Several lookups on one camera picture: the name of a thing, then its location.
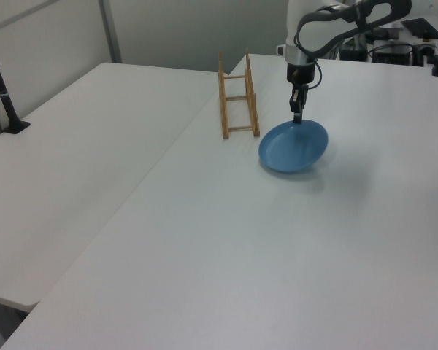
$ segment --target white wall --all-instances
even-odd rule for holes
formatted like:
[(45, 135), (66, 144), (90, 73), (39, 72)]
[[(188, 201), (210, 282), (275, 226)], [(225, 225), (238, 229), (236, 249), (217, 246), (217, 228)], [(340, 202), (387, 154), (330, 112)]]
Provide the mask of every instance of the white wall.
[(60, 0), (0, 29), (0, 70), (18, 117), (102, 62), (110, 53), (98, 0)]
[(288, 0), (107, 0), (124, 63), (232, 70), (285, 42)]

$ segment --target blue plate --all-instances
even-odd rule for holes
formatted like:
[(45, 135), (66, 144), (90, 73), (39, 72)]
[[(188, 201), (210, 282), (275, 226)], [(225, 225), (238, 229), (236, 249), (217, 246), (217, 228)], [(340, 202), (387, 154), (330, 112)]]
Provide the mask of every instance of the blue plate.
[(301, 124), (285, 122), (261, 140), (259, 155), (268, 168), (281, 173), (295, 173), (311, 166), (328, 146), (326, 129), (311, 120)]

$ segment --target white tabletop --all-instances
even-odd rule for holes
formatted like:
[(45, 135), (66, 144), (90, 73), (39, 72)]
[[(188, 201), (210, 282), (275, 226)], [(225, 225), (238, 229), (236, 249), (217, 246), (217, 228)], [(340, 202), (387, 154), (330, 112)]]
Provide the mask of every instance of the white tabletop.
[[(291, 86), (251, 65), (265, 135)], [(321, 66), (310, 171), (222, 140), (213, 97), (3, 349), (438, 349), (438, 78)]]
[(0, 303), (31, 310), (217, 90), (105, 63), (0, 135)]

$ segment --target white table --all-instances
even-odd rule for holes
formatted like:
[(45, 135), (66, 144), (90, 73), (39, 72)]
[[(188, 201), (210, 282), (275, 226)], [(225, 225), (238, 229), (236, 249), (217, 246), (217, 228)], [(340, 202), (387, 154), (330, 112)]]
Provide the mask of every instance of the white table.
[[(251, 65), (264, 135), (291, 87), (282, 58)], [(222, 140), (214, 96), (3, 349), (438, 349), (438, 78), (321, 66), (310, 171)]]
[(30, 311), (217, 90), (105, 63), (0, 135), (0, 303)]

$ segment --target wooden rack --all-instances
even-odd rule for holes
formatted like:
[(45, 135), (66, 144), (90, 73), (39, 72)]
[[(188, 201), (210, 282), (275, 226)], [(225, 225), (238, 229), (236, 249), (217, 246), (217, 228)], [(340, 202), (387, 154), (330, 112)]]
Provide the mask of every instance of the wooden rack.
[[(220, 117), (222, 122), (222, 137), (228, 139), (228, 133), (231, 131), (245, 131), (251, 130), (255, 137), (260, 136), (260, 125), (258, 123), (258, 113), (256, 112), (256, 94), (253, 88), (253, 79), (251, 77), (250, 68), (250, 52), (247, 49), (247, 68), (245, 69), (245, 75), (237, 75), (235, 77), (226, 77), (224, 75), (222, 52), (219, 52), (219, 100), (220, 100)], [(226, 79), (245, 79), (245, 91), (244, 96), (226, 96)], [(247, 100), (248, 111), (250, 112), (251, 125), (236, 126), (230, 128), (228, 126), (227, 118), (227, 101), (239, 101)]]

